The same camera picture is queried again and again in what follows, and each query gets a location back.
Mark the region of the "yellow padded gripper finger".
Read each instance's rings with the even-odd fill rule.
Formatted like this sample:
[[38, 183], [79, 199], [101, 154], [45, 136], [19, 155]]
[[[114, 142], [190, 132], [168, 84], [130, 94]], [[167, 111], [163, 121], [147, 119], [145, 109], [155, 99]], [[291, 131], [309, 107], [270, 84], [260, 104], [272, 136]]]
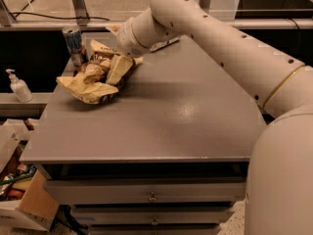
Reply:
[[133, 60], [124, 55], [114, 55], [111, 68], [107, 75], [106, 84], [117, 85], [121, 78], [131, 69]]
[[118, 36], [120, 27], [121, 27], [120, 23], [109, 23], [106, 25], [106, 29], [109, 32], [111, 32], [114, 36]]

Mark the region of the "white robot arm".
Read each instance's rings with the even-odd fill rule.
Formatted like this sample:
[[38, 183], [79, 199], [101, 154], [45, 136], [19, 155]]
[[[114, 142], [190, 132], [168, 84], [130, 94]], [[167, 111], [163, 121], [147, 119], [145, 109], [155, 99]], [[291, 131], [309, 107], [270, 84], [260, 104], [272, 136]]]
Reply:
[[210, 16], [196, 0], [150, 0], [115, 36], [121, 52], [139, 57], [179, 34], [274, 119], [250, 156], [245, 235], [313, 235], [313, 69]]

